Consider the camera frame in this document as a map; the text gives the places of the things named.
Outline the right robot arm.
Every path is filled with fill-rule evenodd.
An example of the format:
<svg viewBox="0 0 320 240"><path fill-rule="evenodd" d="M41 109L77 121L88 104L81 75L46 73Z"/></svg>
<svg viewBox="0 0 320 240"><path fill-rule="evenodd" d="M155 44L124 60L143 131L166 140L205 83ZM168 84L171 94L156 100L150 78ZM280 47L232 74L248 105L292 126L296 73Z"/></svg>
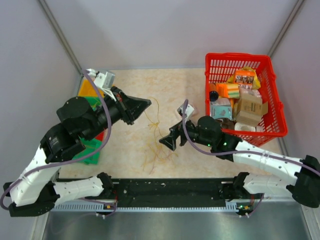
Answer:
<svg viewBox="0 0 320 240"><path fill-rule="evenodd" d="M241 172L234 179L233 192L239 198L249 194L290 196L310 208L320 206L320 163L317 158L290 157L261 149L235 135L222 131L211 116L202 116L194 124L184 103L179 108L181 121L169 129L159 143L170 150L177 148L177 139L184 146L189 142L198 152L233 163L259 168L269 175Z"/></svg>

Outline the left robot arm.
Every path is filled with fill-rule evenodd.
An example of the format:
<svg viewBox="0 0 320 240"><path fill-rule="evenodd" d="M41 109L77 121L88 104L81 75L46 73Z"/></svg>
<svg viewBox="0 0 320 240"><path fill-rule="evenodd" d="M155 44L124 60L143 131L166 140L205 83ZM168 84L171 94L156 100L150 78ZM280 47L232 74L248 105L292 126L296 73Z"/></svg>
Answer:
<svg viewBox="0 0 320 240"><path fill-rule="evenodd" d="M3 196L11 204L4 209L11 217L37 217L62 203L82 199L107 199L114 184L107 173L81 180L55 182L53 177L61 167L80 161L84 141L93 140L103 131L110 133L112 125L123 121L132 125L151 105L149 99L126 95L113 86L113 74L93 69L83 71L100 99L92 108L81 96L70 98L57 110L60 122L44 135L29 165L14 182L4 184Z"/></svg>

